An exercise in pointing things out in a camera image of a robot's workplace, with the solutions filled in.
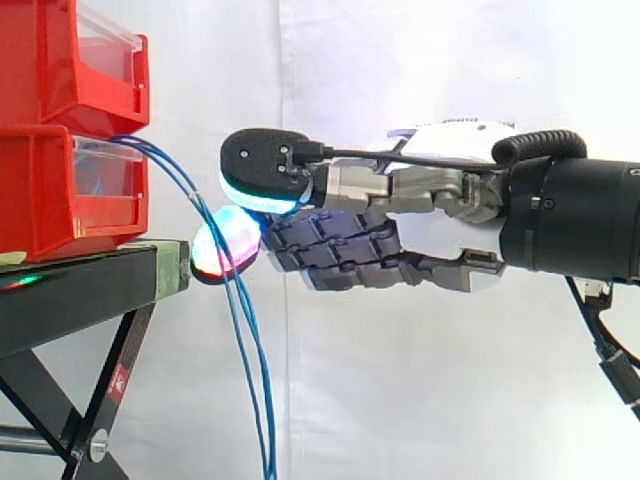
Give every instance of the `scissor lift stand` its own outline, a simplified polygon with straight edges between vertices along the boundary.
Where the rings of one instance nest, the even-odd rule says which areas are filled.
[[[33,427],[0,426],[0,451],[58,456],[63,480],[128,479],[108,452],[109,434],[156,302],[188,282],[189,245],[181,241],[0,267],[0,390]],[[32,349],[120,316],[82,415]]]

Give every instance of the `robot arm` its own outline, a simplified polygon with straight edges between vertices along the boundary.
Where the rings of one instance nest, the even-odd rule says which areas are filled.
[[[388,152],[241,131],[222,147],[223,184],[248,209],[280,202],[255,212],[263,241],[317,290],[431,281],[469,292],[474,275],[499,278],[506,265],[564,275],[603,372],[640,419],[640,359],[600,319],[614,283],[640,284],[640,164],[588,160],[571,132],[498,128],[487,144],[485,123],[462,123],[403,134]],[[460,155],[470,145],[472,158]],[[583,296],[573,277],[589,279]]]
[[[334,150],[298,133],[244,130],[222,147],[222,175],[236,190],[295,202],[303,216],[314,208],[392,218],[402,248],[379,260],[398,260],[402,268],[394,275],[400,273],[407,283],[430,280],[472,291],[475,273],[499,277],[505,264],[636,283],[638,165],[586,160],[584,142],[570,132],[508,136],[514,133],[510,127],[487,128],[487,123],[418,129],[405,137],[401,151],[391,152]],[[449,144],[430,153],[429,144],[442,143],[443,137]],[[471,155],[463,155],[470,147]],[[362,160],[331,161],[347,156]],[[280,231],[278,225],[289,219],[271,218],[272,230]],[[309,246],[323,239],[316,240]],[[282,253],[294,246],[284,242],[270,249]],[[329,267],[298,263],[289,269]],[[352,277],[352,285],[395,283],[375,272]],[[342,289],[312,283],[317,289]],[[351,286],[346,283],[343,288]]]

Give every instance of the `coiled black cable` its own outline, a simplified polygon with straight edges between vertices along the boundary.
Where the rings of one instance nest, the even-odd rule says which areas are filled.
[[[493,146],[491,156],[498,165],[514,165],[541,157],[586,158],[587,144],[570,130],[546,130],[500,140]]]

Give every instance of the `black connector plug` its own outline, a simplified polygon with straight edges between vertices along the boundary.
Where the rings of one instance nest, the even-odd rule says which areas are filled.
[[[319,163],[333,158],[333,148],[322,142],[312,140],[296,142],[292,149],[293,163],[306,165],[307,163]]]
[[[613,356],[600,362],[600,368],[605,373],[613,388],[626,405],[632,405],[632,410],[640,420],[640,376],[629,362],[629,358],[618,350]]]

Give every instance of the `red storage drawer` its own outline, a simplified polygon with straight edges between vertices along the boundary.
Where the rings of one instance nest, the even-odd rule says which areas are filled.
[[[149,123],[147,40],[76,0],[0,1],[0,125],[98,138]]]
[[[146,232],[147,159],[62,126],[0,128],[0,264],[114,250]]]

